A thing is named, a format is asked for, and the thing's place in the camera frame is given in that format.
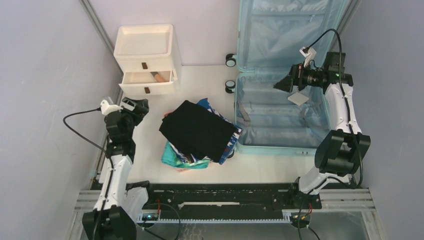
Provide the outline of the small grey white box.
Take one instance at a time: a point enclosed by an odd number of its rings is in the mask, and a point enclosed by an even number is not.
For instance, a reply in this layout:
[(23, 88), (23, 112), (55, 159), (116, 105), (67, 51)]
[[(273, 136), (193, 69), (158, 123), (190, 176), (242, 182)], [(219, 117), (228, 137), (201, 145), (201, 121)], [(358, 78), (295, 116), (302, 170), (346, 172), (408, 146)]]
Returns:
[(308, 96), (302, 94), (301, 92), (295, 92), (287, 98), (288, 101), (297, 106), (302, 106), (303, 104), (307, 103), (309, 99), (310, 98)]

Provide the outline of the brown wooden cylindrical stick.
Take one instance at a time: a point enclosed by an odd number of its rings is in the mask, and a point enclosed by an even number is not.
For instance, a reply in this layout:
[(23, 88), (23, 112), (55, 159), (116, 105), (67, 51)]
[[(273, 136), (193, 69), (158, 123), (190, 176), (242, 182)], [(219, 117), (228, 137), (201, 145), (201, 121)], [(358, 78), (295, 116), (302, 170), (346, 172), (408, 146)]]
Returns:
[(151, 75), (153, 76), (153, 78), (158, 82), (158, 83), (166, 83), (167, 80), (165, 78), (163, 78), (161, 76), (160, 73), (156, 72), (156, 71), (152, 71)]

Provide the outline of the light blue ribbed suitcase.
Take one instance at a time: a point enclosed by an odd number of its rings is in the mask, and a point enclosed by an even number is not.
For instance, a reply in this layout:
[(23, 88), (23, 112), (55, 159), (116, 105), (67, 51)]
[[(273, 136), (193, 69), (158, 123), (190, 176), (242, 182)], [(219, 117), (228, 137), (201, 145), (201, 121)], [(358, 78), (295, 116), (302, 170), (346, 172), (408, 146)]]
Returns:
[(242, 128), (236, 144), (250, 155), (312, 155), (329, 132), (328, 105), (319, 87), (301, 91), (297, 105), (274, 88), (312, 46), (315, 64), (324, 63), (347, 0), (242, 0), (235, 54), (234, 116)]

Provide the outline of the teal polo shirt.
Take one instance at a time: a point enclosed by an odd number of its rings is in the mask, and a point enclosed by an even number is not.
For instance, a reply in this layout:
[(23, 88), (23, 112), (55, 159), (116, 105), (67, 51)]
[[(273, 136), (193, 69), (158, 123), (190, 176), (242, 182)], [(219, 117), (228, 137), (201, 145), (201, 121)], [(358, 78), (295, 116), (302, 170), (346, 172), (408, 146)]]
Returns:
[(165, 165), (177, 168), (179, 171), (192, 169), (205, 169), (209, 166), (209, 158), (197, 159), (194, 156), (187, 158), (167, 141), (161, 156), (161, 162)]

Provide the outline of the white drawer box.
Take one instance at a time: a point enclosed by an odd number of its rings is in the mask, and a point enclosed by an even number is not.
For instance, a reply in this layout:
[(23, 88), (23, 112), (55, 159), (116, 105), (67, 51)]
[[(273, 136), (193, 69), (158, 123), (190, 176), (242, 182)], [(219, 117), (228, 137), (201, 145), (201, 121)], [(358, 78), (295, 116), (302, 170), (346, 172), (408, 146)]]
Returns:
[[(113, 55), (123, 72), (119, 86), (129, 98), (168, 95), (180, 88), (182, 62), (172, 24), (121, 26)], [(151, 72), (167, 82), (157, 82)]]

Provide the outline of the black t-shirt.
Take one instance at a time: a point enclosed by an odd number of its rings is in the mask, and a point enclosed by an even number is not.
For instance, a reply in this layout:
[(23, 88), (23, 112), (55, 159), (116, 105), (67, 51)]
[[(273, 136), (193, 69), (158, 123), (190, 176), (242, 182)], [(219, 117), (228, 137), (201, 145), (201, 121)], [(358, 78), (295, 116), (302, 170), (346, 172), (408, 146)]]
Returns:
[(206, 108), (185, 100), (162, 119), (159, 131), (183, 155), (219, 162), (237, 128)]

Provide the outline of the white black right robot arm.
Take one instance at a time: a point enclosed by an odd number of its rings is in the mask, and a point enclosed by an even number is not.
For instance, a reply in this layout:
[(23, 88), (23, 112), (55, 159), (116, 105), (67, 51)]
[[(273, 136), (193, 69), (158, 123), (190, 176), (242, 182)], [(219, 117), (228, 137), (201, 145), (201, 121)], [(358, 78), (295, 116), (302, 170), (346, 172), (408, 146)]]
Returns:
[(287, 93), (294, 87), (322, 89), (330, 110), (330, 131), (317, 147), (314, 167), (299, 177), (298, 189), (289, 194), (289, 203), (302, 208), (309, 201), (309, 195), (317, 195), (329, 183), (341, 182), (346, 175), (363, 171), (363, 158), (371, 138), (362, 133), (356, 119), (353, 105), (353, 77), (344, 72), (345, 53), (328, 52), (324, 65), (312, 69), (310, 63), (316, 52), (303, 47), (300, 53), (304, 62), (291, 66), (288, 74), (273, 88)]

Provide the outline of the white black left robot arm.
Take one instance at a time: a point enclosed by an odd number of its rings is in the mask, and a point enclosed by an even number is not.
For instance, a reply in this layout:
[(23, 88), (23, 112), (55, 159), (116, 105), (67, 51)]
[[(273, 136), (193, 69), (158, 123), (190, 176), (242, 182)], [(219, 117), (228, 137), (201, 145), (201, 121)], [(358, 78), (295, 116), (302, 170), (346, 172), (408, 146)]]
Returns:
[(124, 97), (120, 105), (110, 99), (100, 103), (108, 136), (105, 150), (108, 163), (99, 198), (93, 210), (82, 217), (83, 229), (90, 240), (136, 239), (136, 223), (123, 208), (123, 203), (136, 152), (134, 129), (149, 110), (147, 99)]

